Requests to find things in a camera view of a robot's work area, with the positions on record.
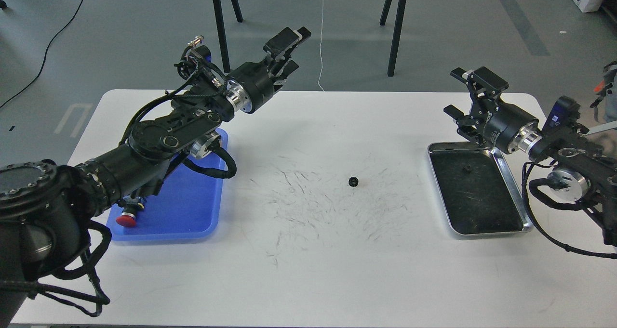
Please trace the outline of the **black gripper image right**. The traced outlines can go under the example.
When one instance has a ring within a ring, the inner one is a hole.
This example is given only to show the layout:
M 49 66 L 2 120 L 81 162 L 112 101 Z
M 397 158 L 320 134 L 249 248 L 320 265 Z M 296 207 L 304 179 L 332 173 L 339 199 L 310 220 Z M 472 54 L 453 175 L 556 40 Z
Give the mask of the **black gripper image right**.
M 465 115 L 454 105 L 443 109 L 457 125 L 456 132 L 467 141 L 507 154 L 517 150 L 532 153 L 532 148 L 543 141 L 537 118 L 513 104 L 500 102 L 509 83 L 491 69 L 457 67 L 450 75 L 465 84 L 472 101 L 470 113 L 478 114 Z

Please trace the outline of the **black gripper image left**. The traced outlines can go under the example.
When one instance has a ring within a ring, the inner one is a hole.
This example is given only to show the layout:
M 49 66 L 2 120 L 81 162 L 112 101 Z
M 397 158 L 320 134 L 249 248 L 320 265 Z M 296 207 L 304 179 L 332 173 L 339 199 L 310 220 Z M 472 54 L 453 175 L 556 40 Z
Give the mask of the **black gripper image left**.
M 298 30 L 285 27 L 265 43 L 264 61 L 245 62 L 227 74 L 227 101 L 233 111 L 251 114 L 264 106 L 298 69 L 291 54 L 310 37 L 311 31 L 304 26 Z

